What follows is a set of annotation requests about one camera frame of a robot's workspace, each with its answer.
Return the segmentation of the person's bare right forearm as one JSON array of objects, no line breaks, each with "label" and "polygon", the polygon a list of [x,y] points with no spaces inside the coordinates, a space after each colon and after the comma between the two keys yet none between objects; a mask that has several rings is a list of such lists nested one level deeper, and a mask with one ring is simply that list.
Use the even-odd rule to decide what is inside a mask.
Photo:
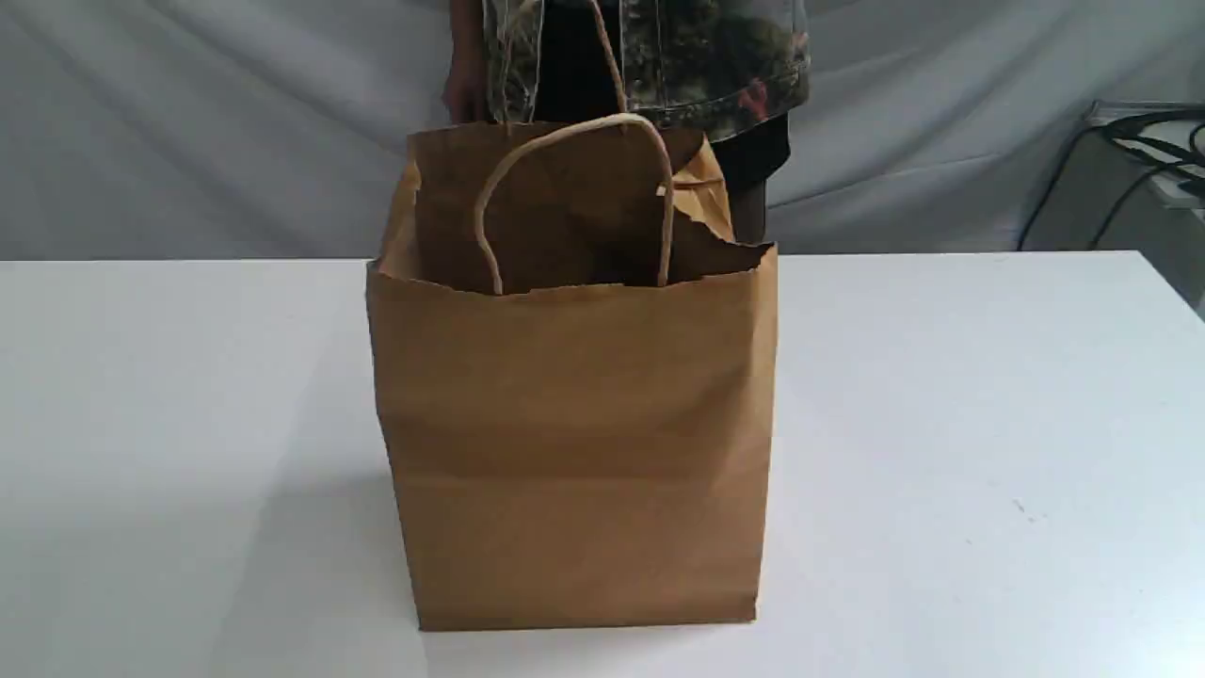
[{"label": "person's bare right forearm", "polygon": [[448,1],[453,63],[481,61],[484,57],[484,6],[480,0]]}]

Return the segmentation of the person's right hand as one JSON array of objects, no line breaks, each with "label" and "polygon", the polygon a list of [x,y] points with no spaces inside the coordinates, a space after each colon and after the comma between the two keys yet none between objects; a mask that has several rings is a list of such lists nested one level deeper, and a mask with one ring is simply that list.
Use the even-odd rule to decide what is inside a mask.
[{"label": "person's right hand", "polygon": [[490,120],[488,69],[483,57],[453,53],[441,100],[453,124]]}]

